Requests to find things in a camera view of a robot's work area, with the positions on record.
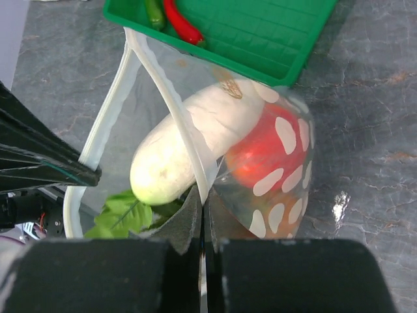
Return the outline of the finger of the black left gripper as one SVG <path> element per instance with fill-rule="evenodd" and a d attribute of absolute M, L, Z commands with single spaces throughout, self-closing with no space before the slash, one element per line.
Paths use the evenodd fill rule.
<path fill-rule="evenodd" d="M 58 138 L 1 85 L 1 192 L 45 186 L 96 186 L 101 170 Z"/>

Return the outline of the red chili pepper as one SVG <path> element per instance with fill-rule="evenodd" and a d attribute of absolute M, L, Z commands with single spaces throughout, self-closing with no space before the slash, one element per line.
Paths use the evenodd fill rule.
<path fill-rule="evenodd" d="M 204 48 L 203 35 L 179 12 L 174 0 L 163 0 L 163 6 L 165 14 L 178 36 L 189 44 Z"/>

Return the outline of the orange carrot with green leaves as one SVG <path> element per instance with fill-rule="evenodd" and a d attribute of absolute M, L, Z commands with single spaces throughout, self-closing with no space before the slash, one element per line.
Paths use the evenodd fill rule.
<path fill-rule="evenodd" d="M 216 185 L 215 190 L 227 210 L 260 239 L 293 238 L 299 228 L 308 194 L 271 190 L 256 196 L 239 185 Z"/>

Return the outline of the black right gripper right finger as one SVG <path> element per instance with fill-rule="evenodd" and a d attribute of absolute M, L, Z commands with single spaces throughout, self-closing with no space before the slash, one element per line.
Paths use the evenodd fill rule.
<path fill-rule="evenodd" d="M 209 312 L 395 312 L 373 254 L 350 239 L 255 238 L 211 191 L 203 207 Z"/>

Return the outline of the green chili pepper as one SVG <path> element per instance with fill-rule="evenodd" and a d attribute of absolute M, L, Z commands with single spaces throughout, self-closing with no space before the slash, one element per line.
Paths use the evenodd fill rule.
<path fill-rule="evenodd" d="M 165 25 L 165 15 L 162 10 L 162 3 L 159 0 L 144 0 L 145 10 L 152 28 L 161 31 Z"/>

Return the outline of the red tomato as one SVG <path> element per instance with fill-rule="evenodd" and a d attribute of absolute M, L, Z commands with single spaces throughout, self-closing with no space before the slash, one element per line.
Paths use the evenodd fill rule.
<path fill-rule="evenodd" d="M 256 196 L 278 189 L 288 192 L 301 180 L 309 133 L 305 119 L 267 102 L 255 128 L 225 154 L 227 167 Z"/>

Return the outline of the clear dotted zip top bag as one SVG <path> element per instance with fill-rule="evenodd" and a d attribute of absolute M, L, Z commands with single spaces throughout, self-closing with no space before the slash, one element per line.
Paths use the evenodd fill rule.
<path fill-rule="evenodd" d="M 315 148 L 306 103 L 132 29 L 125 39 L 79 158 L 102 177 L 67 189 L 66 236 L 146 234 L 192 190 L 256 237 L 293 237 Z"/>

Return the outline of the white radish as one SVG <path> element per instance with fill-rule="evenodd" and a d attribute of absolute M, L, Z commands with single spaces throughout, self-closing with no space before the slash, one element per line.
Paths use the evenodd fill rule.
<path fill-rule="evenodd" d="M 217 160 L 254 129 L 265 106 L 263 86 L 247 79 L 210 85 L 188 97 L 179 119 L 165 116 L 142 140 L 128 190 L 109 195 L 88 238 L 127 238 L 153 225 L 154 214 L 180 208 L 201 174 L 208 194 Z"/>

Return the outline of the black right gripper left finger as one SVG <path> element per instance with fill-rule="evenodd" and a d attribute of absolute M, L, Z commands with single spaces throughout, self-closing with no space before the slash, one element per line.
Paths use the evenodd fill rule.
<path fill-rule="evenodd" d="M 2 312 L 199 312 L 201 200 L 147 238 L 52 239 L 4 256 Z"/>

